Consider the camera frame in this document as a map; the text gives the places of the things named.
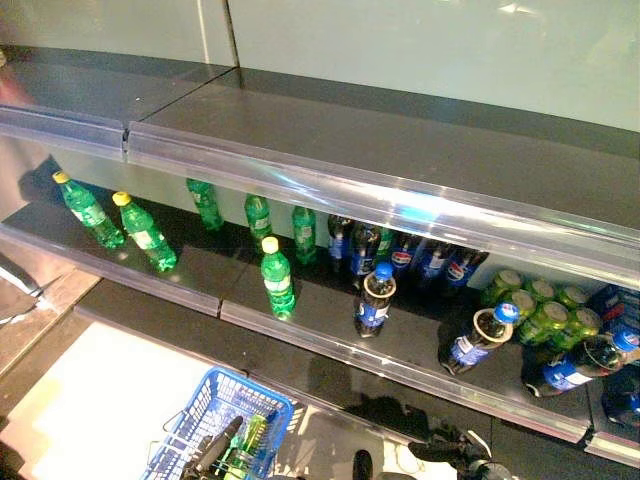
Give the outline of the dark robot right hand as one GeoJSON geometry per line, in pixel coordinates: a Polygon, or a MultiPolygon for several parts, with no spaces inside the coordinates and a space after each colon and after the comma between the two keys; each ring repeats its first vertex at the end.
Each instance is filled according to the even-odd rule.
{"type": "Polygon", "coordinates": [[[425,442],[410,442],[408,449],[417,459],[448,463],[462,477],[471,477],[492,459],[488,444],[476,432],[457,427],[436,430],[425,442]]]}

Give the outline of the dark robot left hand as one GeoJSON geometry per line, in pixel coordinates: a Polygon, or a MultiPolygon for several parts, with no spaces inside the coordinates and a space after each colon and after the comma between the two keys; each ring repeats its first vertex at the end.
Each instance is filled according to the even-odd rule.
{"type": "Polygon", "coordinates": [[[211,467],[219,461],[229,449],[233,438],[243,424],[243,417],[236,416],[216,437],[205,436],[196,452],[186,463],[181,479],[210,479],[211,467]]]}

